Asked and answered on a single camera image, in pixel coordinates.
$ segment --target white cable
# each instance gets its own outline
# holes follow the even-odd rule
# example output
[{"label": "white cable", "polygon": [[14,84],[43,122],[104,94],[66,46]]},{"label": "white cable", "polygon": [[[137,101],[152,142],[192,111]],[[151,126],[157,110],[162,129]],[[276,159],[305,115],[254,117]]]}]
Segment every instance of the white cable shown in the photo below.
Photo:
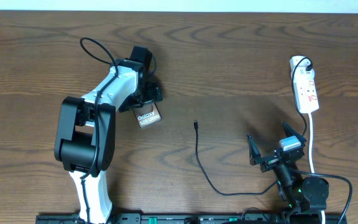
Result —
[{"label": "white cable", "polygon": [[[310,172],[314,174],[314,166],[313,166],[313,119],[311,117],[311,113],[309,115],[309,165],[310,165]],[[326,224],[326,213],[321,211],[321,224]]]},{"label": "white cable", "polygon": [[310,172],[314,174],[314,167],[313,167],[313,119],[311,117],[311,113],[308,113],[309,115],[309,166],[310,166]]}]

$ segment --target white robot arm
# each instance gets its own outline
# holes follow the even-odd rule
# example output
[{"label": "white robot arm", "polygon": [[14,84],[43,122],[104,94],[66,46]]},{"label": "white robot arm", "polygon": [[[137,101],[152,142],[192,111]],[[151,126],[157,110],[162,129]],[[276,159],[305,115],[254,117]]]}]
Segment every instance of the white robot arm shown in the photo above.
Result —
[{"label": "white robot arm", "polygon": [[[114,154],[116,111],[162,100],[160,89],[146,82],[151,59],[149,50],[135,46],[131,57],[117,60],[94,90],[62,103],[55,158],[74,180],[85,222],[106,223],[112,210],[106,169]],[[84,125],[94,127],[93,134],[75,130]]]}]

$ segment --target white wall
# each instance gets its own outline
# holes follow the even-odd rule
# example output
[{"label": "white wall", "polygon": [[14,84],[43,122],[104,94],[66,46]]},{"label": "white wall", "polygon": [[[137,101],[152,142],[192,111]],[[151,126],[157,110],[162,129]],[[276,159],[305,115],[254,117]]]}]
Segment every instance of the white wall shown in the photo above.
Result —
[{"label": "white wall", "polygon": [[0,9],[358,13],[358,0],[0,0]]}]

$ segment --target green connector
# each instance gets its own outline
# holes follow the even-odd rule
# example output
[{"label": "green connector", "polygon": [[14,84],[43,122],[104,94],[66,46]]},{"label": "green connector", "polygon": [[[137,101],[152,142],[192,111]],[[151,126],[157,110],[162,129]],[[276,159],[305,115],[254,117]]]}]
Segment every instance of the green connector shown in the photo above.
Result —
[{"label": "green connector", "polygon": [[157,218],[149,218],[149,224],[157,224]]}]

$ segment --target wooden table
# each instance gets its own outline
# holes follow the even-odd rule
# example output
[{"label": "wooden table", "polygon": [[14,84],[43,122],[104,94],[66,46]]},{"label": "wooden table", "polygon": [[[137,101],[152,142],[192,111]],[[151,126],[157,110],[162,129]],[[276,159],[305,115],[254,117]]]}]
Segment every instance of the wooden table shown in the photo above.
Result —
[{"label": "wooden table", "polygon": [[[33,223],[40,213],[80,208],[53,147],[62,100],[89,92],[108,73],[79,46],[84,36],[117,58],[147,46],[163,87],[161,122],[139,129],[132,112],[117,115],[108,170],[115,206],[145,213],[284,206],[277,189],[259,197],[216,194],[195,160],[193,120],[200,160],[215,186],[260,192],[274,174],[249,164],[246,134],[267,155],[284,137],[282,121],[303,129],[288,63],[300,54],[316,70],[315,169],[352,181],[347,217],[358,223],[358,15],[37,11],[0,11],[0,223]],[[307,157],[298,164],[309,170]],[[339,213],[348,186],[329,184],[328,212]]]}]

